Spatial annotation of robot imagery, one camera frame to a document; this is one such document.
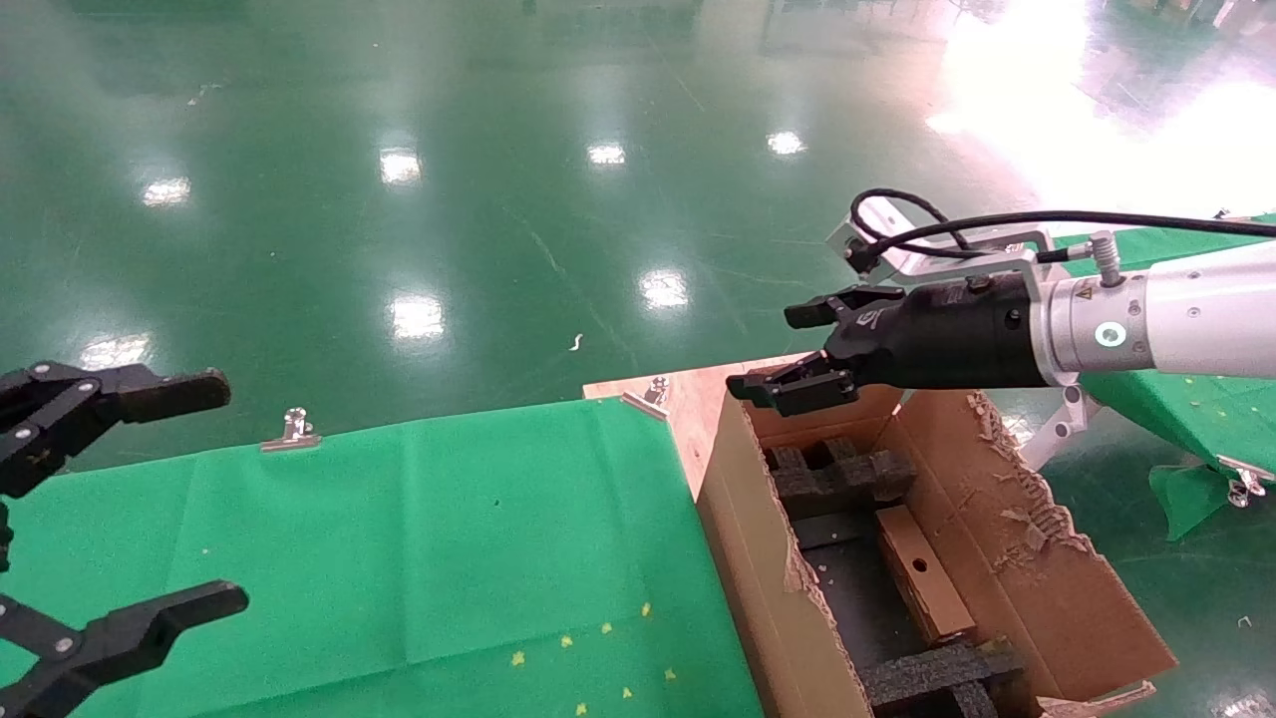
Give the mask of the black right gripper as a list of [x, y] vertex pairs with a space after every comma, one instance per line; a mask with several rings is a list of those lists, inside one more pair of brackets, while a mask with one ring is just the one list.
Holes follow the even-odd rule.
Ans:
[[995, 274], [985, 289], [965, 281], [905, 291], [855, 284], [783, 309], [792, 330], [835, 324], [823, 349], [780, 369], [730, 374], [735, 400], [783, 417], [860, 399], [860, 386], [1048, 386], [1034, 353], [1030, 296], [1020, 274]]

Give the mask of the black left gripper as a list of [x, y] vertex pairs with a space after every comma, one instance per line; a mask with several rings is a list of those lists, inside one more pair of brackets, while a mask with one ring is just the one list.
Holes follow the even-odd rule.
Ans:
[[[160, 376], [143, 363], [87, 371], [43, 362], [1, 377], [1, 492], [22, 499], [117, 423], [151, 423], [228, 406], [218, 369]], [[13, 529], [0, 504], [0, 573], [10, 569]], [[3, 641], [34, 656], [3, 687], [5, 717], [69, 717], [100, 689], [160, 668], [182, 633], [241, 613], [241, 585], [214, 580], [110, 610], [80, 630], [13, 596], [1, 601]]]

